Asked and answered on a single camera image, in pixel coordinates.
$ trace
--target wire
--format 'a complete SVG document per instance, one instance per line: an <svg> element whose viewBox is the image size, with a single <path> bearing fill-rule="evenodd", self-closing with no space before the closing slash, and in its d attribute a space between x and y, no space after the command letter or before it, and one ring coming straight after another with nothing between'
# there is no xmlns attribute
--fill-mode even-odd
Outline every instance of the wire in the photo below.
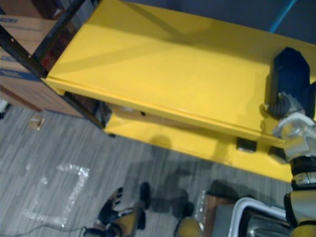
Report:
<svg viewBox="0 0 316 237"><path fill-rule="evenodd" d="M21 233L21 234L15 234L15 235L8 235L6 233L3 233L3 232L0 232L0 236L3 236L3 237L20 237L20 236L26 236L26 235L29 235L30 233L36 231L36 230L39 230L41 228L50 228L50 229L53 229L53 230L57 230L57 231L61 231L61 232L75 232L75 231L80 231L80 233L82 233L82 230L83 229L86 229L86 226L83 226L83 227L80 227L80 228L75 228L75 229L64 229L64 228L59 228L59 227L55 227L55 226L51 226L51 225L48 225L48 224L44 224L44 225L40 225L40 226L37 226L35 227L34 229L31 229L30 231L28 232L25 232L25 233Z"/></svg>
<svg viewBox="0 0 316 237"><path fill-rule="evenodd" d="M282 12L277 16L276 20L271 25L269 32L274 33L276 29L279 27L287 13L291 10L291 8L294 6L294 4L297 2L297 0L291 0L288 5L282 10Z"/></svg>

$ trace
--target black cable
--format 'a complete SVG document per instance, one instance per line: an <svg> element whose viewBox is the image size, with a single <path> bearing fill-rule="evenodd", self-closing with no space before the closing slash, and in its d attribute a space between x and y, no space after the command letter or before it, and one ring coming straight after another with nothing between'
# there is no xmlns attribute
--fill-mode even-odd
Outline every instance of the black cable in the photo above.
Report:
<svg viewBox="0 0 316 237"><path fill-rule="evenodd" d="M80 233L82 233L82 230L83 229L86 229L85 226L83 227L80 227L80 228L75 228L75 229L64 229L64 228L59 228L59 227L55 227L55 226L51 226L51 225L48 225L48 224L43 224L43 225L40 225L40 226L37 226L35 227L34 229L31 229L30 231L28 232L25 232L25 233L21 233L21 234L15 234L15 235L8 235L6 233L3 233L3 232L0 232L0 236L3 236L3 237L20 237L20 236L26 236L26 235L29 235L30 233L38 230L38 229L41 229L41 228L50 228L50 229L53 229L53 230L57 230L57 231L61 231L61 232L75 232L75 231L80 231Z"/></svg>

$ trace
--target clear plastic wrap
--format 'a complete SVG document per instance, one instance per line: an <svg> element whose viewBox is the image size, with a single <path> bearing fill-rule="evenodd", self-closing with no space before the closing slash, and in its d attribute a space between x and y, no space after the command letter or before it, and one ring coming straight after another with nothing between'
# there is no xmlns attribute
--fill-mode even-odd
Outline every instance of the clear plastic wrap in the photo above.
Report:
<svg viewBox="0 0 316 237"><path fill-rule="evenodd" d="M70 193L69 197L67 198L62 213L59 216L52 216L48 214L40 214L35 212L36 208L40 205L40 195L42 192L44 192L44 190L46 189L45 186L48 184L47 178L42 177L38 183L30 206L24 210L24 215L33 220L39 220L53 225L65 227L70 212L73 209L76 200L82 188L84 187L87 179L89 178L89 168L73 164L60 164L57 166L57 170L78 175L78 181L74 189Z"/></svg>

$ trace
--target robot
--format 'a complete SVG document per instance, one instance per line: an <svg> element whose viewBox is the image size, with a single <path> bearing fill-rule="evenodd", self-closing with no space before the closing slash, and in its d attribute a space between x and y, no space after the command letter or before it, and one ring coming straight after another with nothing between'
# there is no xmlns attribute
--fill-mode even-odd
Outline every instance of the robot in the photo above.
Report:
<svg viewBox="0 0 316 237"><path fill-rule="evenodd" d="M146 225L145 210L150 206L150 187L148 183L140 186L140 200L131 208L116 211L120 203L123 188L119 188L102 207L98 221L93 228L86 229L84 237L133 237L136 230Z"/></svg>
<svg viewBox="0 0 316 237"><path fill-rule="evenodd" d="M280 104L287 107L274 136L285 141L284 152L293 175L293 191L284 196L286 218L294 228L291 237L316 237L316 124L289 94L280 93L279 101L267 109Z"/></svg>

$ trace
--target blue stripe on box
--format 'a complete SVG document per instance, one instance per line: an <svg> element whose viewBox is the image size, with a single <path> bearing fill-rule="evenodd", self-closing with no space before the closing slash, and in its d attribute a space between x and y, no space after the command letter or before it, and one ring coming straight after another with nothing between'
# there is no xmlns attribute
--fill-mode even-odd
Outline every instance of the blue stripe on box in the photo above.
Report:
<svg viewBox="0 0 316 237"><path fill-rule="evenodd" d="M40 81L40 79L34 76L32 73L14 71L10 69L1 68L0 75L5 76L5 77L10 77L10 78L20 78L20 79L25 79L25 80Z"/></svg>

